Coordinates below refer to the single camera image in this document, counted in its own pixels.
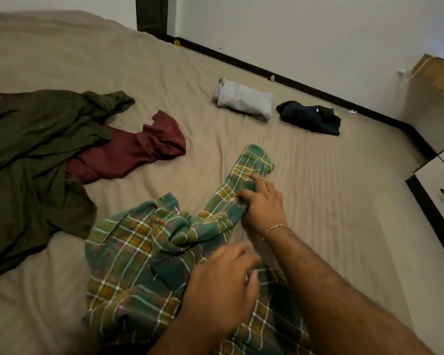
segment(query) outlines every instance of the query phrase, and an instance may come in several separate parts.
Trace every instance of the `maroon shirt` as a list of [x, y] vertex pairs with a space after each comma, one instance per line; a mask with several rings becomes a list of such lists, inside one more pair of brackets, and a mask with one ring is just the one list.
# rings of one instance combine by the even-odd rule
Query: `maroon shirt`
[[112, 140], [71, 158], [66, 172], [87, 184], [100, 178], [123, 178], [143, 164], [186, 154], [186, 141], [178, 123], [161, 110], [153, 116], [153, 120], [151, 126], [145, 124], [139, 133], [105, 126], [112, 131]]

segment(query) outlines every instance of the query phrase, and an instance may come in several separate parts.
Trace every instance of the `hand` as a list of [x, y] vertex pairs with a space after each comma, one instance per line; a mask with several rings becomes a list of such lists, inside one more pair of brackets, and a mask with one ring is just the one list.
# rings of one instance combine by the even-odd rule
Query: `hand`
[[[249, 242], [219, 247], [191, 273], [177, 320], [217, 346], [251, 316], [260, 294]], [[247, 273], [253, 270], [247, 283]]]
[[271, 227], [283, 224], [287, 225], [286, 215], [283, 209], [283, 195], [275, 189], [272, 182], [267, 182], [259, 175], [250, 175], [256, 183], [257, 192], [244, 189], [237, 194], [250, 203], [244, 222], [261, 236]]

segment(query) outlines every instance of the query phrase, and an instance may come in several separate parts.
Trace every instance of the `beige bed sheet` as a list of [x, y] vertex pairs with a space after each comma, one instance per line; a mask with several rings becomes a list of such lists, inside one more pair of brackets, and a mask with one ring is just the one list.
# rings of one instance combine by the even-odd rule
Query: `beige bed sheet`
[[[124, 90], [137, 103], [112, 125], [137, 132], [159, 109], [179, 123], [187, 154], [99, 180], [86, 189], [98, 220], [172, 192], [182, 209], [204, 206], [249, 143], [276, 164], [291, 228], [367, 296], [410, 326], [408, 308], [366, 179], [342, 136], [268, 124], [211, 103], [219, 77], [275, 95], [274, 105], [313, 101], [215, 59], [83, 12], [0, 14], [0, 92]], [[245, 235], [237, 225], [232, 240]], [[48, 248], [0, 277], [0, 354], [90, 354], [80, 323], [88, 266], [83, 240], [56, 234]], [[267, 262], [273, 257], [256, 244]]]

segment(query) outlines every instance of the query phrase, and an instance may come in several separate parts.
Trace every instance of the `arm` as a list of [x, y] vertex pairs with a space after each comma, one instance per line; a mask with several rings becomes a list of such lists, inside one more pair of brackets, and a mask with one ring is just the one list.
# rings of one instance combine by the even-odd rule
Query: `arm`
[[249, 242], [219, 247], [191, 273], [181, 311], [148, 355], [207, 355], [248, 319], [260, 294], [252, 271], [260, 261], [245, 254]]
[[321, 355], [415, 354], [432, 352], [402, 323], [350, 286], [287, 225], [281, 193], [254, 176], [257, 192], [244, 190], [250, 202], [247, 226], [270, 245], [302, 310], [314, 346]]

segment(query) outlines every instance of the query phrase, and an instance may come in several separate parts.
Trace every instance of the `person's left hand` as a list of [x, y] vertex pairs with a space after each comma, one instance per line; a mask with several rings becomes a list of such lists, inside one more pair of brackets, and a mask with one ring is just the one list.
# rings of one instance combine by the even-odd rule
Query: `person's left hand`
[[249, 242], [224, 245], [191, 273], [177, 320], [214, 343], [248, 320], [260, 293], [257, 254], [245, 254]]

